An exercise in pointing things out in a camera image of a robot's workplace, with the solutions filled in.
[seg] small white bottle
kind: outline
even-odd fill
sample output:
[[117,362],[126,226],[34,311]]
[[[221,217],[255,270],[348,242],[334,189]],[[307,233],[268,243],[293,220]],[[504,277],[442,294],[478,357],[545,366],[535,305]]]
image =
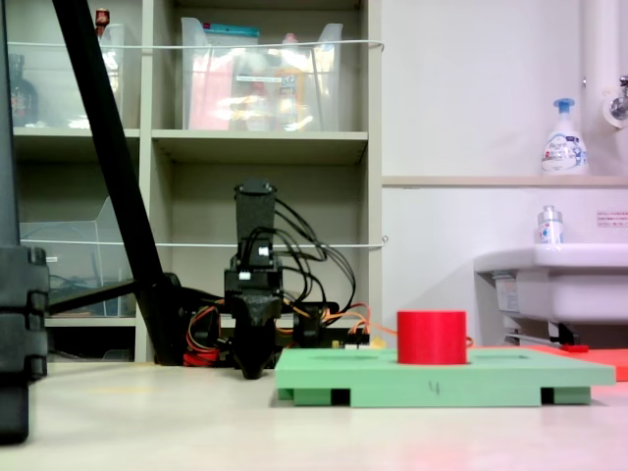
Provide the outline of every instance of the small white bottle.
[[560,119],[548,137],[541,160],[543,175],[588,175],[589,153],[582,135],[576,131],[569,117],[569,108],[575,102],[561,98],[553,102]]
[[544,206],[539,213],[539,242],[564,243],[562,235],[562,213],[553,206]]

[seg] transparent storage box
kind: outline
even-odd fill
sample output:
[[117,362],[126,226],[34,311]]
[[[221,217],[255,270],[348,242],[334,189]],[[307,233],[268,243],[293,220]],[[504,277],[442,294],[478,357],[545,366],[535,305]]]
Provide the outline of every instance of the transparent storage box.
[[[140,50],[124,25],[109,25],[101,50],[125,128],[139,125]],[[15,127],[89,129],[65,47],[9,45],[11,105]]]
[[[184,129],[339,131],[338,44],[213,47],[198,20],[182,28],[183,45],[199,46],[183,50]],[[341,31],[327,25],[319,42]]]
[[[118,222],[109,198],[95,221],[21,223],[20,234],[23,245],[41,247],[46,251],[50,270],[51,301],[132,278],[127,253],[122,245]],[[134,315],[135,300],[132,295],[61,314],[65,317]]]

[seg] green board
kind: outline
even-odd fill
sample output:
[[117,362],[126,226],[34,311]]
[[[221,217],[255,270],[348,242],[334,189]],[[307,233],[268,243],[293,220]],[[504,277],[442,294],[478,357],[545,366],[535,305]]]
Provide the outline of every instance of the green board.
[[279,400],[353,407],[588,404],[591,386],[614,385],[610,366],[526,348],[468,350],[468,364],[414,366],[396,350],[287,349],[275,369]]

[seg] floor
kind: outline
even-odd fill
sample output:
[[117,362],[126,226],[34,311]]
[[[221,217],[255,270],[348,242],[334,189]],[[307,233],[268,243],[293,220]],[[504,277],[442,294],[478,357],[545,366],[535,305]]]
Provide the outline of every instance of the floor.
[[628,383],[591,406],[292,408],[272,373],[52,364],[6,471],[628,469]]

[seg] black stand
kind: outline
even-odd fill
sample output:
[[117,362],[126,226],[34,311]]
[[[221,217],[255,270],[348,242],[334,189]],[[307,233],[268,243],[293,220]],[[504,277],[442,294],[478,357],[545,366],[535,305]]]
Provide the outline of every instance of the black stand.
[[48,269],[41,249],[20,247],[16,201],[5,2],[0,8],[0,442],[28,435],[27,387],[46,375],[46,312],[56,313],[134,293],[156,361],[182,365],[185,310],[207,296],[164,274],[131,164],[125,134],[86,0],[53,0],[77,77],[107,189],[134,280],[48,306]]

